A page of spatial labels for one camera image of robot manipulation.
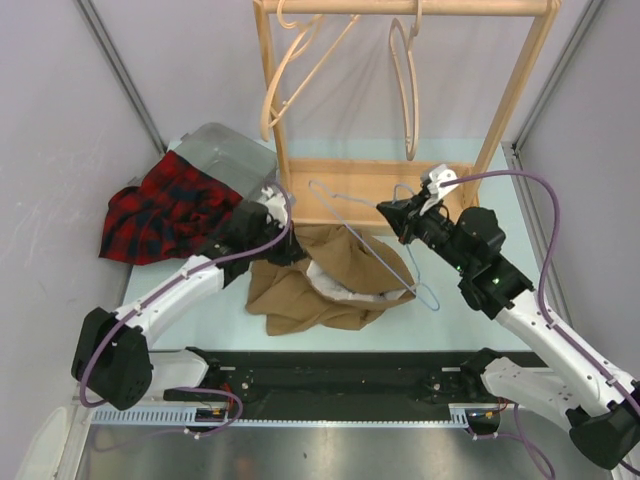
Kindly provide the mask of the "light blue wire hanger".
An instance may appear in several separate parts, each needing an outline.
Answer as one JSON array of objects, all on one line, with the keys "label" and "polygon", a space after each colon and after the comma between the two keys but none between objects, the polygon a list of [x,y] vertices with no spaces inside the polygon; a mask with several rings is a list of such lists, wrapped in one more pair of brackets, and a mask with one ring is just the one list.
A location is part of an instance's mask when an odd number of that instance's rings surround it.
[{"label": "light blue wire hanger", "polygon": [[405,250],[409,255],[409,259],[416,273],[416,279],[413,285],[410,285],[407,281],[405,281],[401,277],[401,275],[394,268],[392,268],[391,265],[386,262],[382,258],[382,256],[379,255],[376,250],[364,239],[364,236],[362,234],[356,232],[355,228],[350,225],[346,218],[331,205],[331,203],[327,200],[327,197],[331,199],[341,199],[347,202],[362,204],[372,209],[376,209],[376,203],[364,198],[353,197],[347,194],[334,192],[326,184],[322,183],[319,180],[309,180],[308,189],[310,193],[339,221],[339,223],[344,226],[348,230],[348,232],[351,233],[366,248],[366,250],[371,253],[373,257],[378,260],[384,266],[384,268],[400,282],[400,284],[407,292],[411,293],[416,300],[418,300],[432,312],[438,312],[441,310],[441,302],[433,289],[422,280],[422,271],[409,246],[406,246]]}]

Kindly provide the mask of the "brown skirt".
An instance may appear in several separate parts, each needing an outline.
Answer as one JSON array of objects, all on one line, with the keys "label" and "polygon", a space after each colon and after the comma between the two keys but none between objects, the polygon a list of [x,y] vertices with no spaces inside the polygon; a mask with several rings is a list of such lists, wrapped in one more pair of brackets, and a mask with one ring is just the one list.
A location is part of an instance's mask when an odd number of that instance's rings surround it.
[{"label": "brown skirt", "polygon": [[[356,231],[410,285],[415,280],[402,258],[367,232]],[[270,336],[315,326],[361,330],[387,310],[414,300],[400,282],[340,225],[296,229],[307,256],[290,266],[266,261],[251,267],[245,309],[266,317]]]}]

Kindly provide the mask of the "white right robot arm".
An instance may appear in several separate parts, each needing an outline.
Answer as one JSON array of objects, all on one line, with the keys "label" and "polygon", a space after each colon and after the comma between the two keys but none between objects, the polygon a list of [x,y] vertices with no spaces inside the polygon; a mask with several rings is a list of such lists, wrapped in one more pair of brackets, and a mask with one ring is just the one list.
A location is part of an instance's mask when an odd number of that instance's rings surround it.
[{"label": "white right robot arm", "polygon": [[460,275],[467,305],[527,344],[553,371],[528,373],[489,350],[463,373],[473,401],[506,397],[569,434],[580,453],[613,470],[639,443],[639,382],[599,354],[544,302],[541,290],[501,253],[506,239],[494,211],[471,207],[457,221],[405,203],[393,228],[400,242],[422,241]]}]

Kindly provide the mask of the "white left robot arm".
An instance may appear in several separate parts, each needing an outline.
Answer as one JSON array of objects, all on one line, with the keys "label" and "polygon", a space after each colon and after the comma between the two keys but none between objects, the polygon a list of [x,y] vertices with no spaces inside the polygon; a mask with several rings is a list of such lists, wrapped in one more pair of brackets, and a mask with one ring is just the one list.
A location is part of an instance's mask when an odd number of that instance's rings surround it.
[{"label": "white left robot arm", "polygon": [[220,374],[192,347],[156,354],[159,338],[196,303],[250,279],[245,309],[283,336],[316,326],[359,330],[419,296],[419,270],[346,223],[295,227],[289,196],[265,188],[239,203],[202,249],[139,299],[95,308],[82,325],[71,372],[82,404],[134,407],[149,395],[186,390],[214,397]]}]

